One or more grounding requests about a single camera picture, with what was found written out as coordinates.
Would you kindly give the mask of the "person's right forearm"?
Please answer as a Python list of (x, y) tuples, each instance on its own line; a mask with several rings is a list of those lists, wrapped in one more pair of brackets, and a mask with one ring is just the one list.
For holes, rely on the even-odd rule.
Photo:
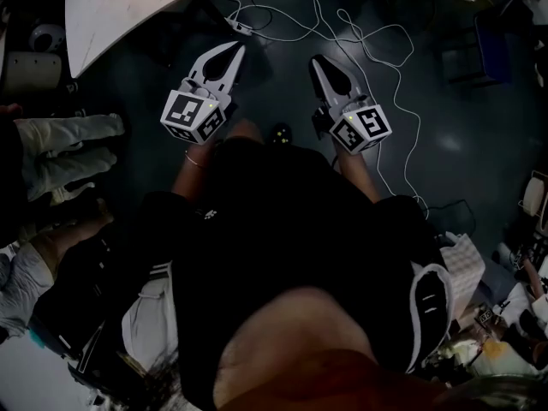
[(336, 146), (339, 170), (347, 180), (354, 184), (372, 203), (381, 200), (374, 181), (369, 174), (366, 161), (361, 154), (349, 154), (344, 148)]

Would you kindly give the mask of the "person's left leg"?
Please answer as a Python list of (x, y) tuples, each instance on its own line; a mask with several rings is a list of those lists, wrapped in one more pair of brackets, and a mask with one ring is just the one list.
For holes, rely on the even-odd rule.
[(241, 119), (236, 122), (226, 134), (226, 139), (247, 139), (260, 144), (264, 143), (259, 128), (254, 122), (248, 119)]

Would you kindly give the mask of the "white table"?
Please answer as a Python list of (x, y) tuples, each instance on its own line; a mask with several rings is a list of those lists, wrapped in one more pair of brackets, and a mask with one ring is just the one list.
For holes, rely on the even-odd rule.
[(68, 65), (76, 79), (111, 46), (180, 0), (65, 0)]

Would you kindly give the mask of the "cream chair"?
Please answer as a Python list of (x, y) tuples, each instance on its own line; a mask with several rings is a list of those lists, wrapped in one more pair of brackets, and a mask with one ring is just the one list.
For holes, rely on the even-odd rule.
[(62, 60), (56, 54), (10, 51), (0, 76), (0, 96), (53, 90), (61, 80), (62, 70)]

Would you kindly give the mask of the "black equipment case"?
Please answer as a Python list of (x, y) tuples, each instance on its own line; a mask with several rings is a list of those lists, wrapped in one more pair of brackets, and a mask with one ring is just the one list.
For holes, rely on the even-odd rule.
[(122, 318), (141, 284), (166, 277), (167, 268), (125, 266), (116, 250), (105, 233), (70, 248), (34, 308), (30, 330), (80, 381), (138, 390), (146, 374), (123, 346)]

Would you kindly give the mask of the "white metal-frame chair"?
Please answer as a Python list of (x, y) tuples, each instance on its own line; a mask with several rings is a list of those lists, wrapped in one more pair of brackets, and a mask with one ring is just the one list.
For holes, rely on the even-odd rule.
[(542, 217), (548, 199), (548, 174), (533, 170), (518, 206), (530, 217)]

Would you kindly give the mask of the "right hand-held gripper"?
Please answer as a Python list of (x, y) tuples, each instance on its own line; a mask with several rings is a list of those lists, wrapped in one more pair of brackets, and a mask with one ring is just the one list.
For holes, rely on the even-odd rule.
[(309, 74), (316, 96), (328, 106), (320, 106), (313, 114), (314, 129), (321, 139), (329, 134), (350, 155), (376, 146), (392, 134), (380, 104), (362, 94), (354, 74), (337, 60), (317, 55), (309, 60)]

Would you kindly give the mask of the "white round device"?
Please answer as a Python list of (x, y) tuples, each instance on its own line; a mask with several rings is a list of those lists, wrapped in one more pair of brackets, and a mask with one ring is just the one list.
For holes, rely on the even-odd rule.
[(34, 52), (51, 53), (57, 51), (64, 40), (65, 30), (63, 27), (44, 23), (32, 30), (28, 45)]

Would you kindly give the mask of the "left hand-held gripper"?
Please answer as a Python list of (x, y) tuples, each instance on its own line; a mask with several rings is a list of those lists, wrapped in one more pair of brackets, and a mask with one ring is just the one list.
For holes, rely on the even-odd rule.
[(231, 90), (246, 46), (239, 41), (220, 44), (195, 61), (188, 77), (171, 90), (160, 123), (179, 140), (204, 145), (231, 118)]

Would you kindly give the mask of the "black shoe with yellow stars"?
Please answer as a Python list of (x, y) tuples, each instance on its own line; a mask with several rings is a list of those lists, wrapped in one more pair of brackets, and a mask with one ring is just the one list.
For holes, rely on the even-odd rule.
[(270, 143), (273, 145), (288, 146), (292, 143), (292, 140), (293, 135), (289, 125), (279, 122), (273, 127), (270, 136)]

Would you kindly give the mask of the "blue chair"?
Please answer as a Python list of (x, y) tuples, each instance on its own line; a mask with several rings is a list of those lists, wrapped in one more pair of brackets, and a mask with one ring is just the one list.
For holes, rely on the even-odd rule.
[(538, 38), (533, 11), (522, 0), (506, 0), (473, 16), (472, 24), (440, 39), (440, 55), (449, 65), (448, 82), (474, 88), (512, 81), (508, 37), (534, 47)]

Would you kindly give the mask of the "white drawstring cloth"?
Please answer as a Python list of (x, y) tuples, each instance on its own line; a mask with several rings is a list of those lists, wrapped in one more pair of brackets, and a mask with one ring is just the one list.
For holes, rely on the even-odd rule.
[(176, 351), (178, 333), (169, 270), (147, 282), (123, 315), (122, 340), (128, 355), (146, 372)]

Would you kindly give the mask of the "white patterned paper sheet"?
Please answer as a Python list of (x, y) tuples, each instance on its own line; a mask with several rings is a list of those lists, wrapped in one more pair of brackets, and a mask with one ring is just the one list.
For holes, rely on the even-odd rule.
[(453, 319), (459, 319), (485, 272), (485, 261), (467, 234), (455, 235), (446, 231), (449, 246), (441, 247), (440, 253), (450, 274), (454, 296)]

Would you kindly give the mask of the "person's left forearm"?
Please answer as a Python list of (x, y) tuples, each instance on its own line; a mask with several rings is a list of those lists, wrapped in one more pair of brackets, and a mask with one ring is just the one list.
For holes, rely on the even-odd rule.
[(185, 151), (182, 167), (171, 192), (182, 196), (192, 204), (198, 203), (206, 184), (214, 152), (214, 140), (209, 140), (202, 146), (196, 144), (189, 146)]

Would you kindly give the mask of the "white power strip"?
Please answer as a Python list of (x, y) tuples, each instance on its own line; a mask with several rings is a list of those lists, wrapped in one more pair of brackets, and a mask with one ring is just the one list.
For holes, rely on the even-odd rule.
[(253, 29), (250, 26), (229, 17), (226, 17), (225, 20), (235, 33), (239, 33), (245, 36), (253, 35)]

